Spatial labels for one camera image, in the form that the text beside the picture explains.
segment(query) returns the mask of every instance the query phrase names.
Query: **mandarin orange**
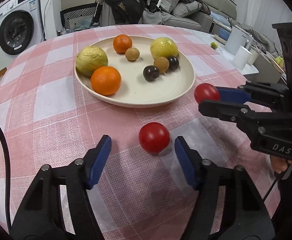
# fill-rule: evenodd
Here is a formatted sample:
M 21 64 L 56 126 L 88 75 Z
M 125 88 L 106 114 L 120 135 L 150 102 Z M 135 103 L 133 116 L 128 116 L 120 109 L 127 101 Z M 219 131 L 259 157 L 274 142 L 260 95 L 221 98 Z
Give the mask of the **mandarin orange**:
M 133 46 L 133 41 L 129 36 L 120 34 L 114 38 L 113 46 L 117 53 L 124 54 L 126 50 Z
M 103 96 L 109 96 L 118 91 L 122 77 L 117 69 L 110 66 L 99 67 L 90 78 L 94 91 Z

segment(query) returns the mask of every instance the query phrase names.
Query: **washing machine door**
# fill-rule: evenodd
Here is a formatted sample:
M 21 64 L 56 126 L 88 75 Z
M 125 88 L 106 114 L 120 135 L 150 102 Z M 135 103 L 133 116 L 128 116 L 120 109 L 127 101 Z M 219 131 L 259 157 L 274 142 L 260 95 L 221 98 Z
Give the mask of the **washing machine door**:
M 12 12 L 0 25 L 0 47 L 9 55 L 24 51 L 32 37 L 33 18 L 28 12 Z

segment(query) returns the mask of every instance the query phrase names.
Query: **tablecloth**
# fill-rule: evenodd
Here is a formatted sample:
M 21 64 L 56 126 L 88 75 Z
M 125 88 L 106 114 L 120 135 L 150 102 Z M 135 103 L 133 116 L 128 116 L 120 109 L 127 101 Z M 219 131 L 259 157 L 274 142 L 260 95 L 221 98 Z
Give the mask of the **tablecloth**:
M 75 56 L 82 48 L 119 34 L 169 37 L 192 63 L 193 88 L 165 106 L 134 109 L 98 100 L 74 76 Z M 70 33 L 32 46 L 8 67 L 0 83 L 0 126 L 11 160 L 11 216 L 39 168 L 68 165 L 95 147 L 103 134 L 112 151 L 100 182 L 88 191 L 105 239 L 179 239 L 197 193 L 187 185 L 174 148 L 164 155 L 145 153 L 138 132 L 148 122 L 160 122 L 172 140 L 183 135 L 191 148 L 219 166 L 243 165 L 263 196 L 274 177 L 267 156 L 250 148 L 236 124 L 198 112 L 194 88 L 202 82 L 237 87 L 246 79 L 214 49 L 183 29 L 162 25 L 121 25 Z M 256 111 L 265 107 L 250 104 Z M 4 158 L 0 144 L 0 224 L 5 225 Z M 218 230 L 222 195 L 212 232 Z M 73 232 L 66 191 L 61 187 L 66 228 Z M 277 187 L 265 204 L 269 214 L 279 203 Z

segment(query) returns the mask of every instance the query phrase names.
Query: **white cup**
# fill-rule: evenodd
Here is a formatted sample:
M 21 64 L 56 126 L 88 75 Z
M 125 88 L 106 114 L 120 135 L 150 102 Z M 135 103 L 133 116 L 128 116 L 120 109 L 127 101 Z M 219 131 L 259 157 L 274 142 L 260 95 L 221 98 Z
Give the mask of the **white cup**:
M 240 46 L 238 51 L 235 54 L 235 57 L 232 60 L 232 64 L 237 69 L 242 70 L 245 67 L 245 65 L 246 65 L 246 63 L 251 55 L 252 55 L 252 53 L 250 53 L 243 46 Z

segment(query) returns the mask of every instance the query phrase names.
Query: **finger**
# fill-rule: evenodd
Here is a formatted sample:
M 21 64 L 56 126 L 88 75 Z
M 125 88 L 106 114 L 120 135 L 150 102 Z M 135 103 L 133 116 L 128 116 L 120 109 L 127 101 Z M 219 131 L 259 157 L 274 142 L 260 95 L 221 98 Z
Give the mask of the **finger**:
M 285 171 L 287 169 L 287 162 L 284 159 L 275 157 L 275 156 L 270 156 L 270 161 L 271 161 L 271 165 L 273 170 L 281 170 L 281 171 Z
M 285 163 L 281 163 L 281 166 L 279 167 L 279 169 L 280 169 L 281 171 L 286 171 L 286 170 L 287 170 L 287 162 L 285 162 Z

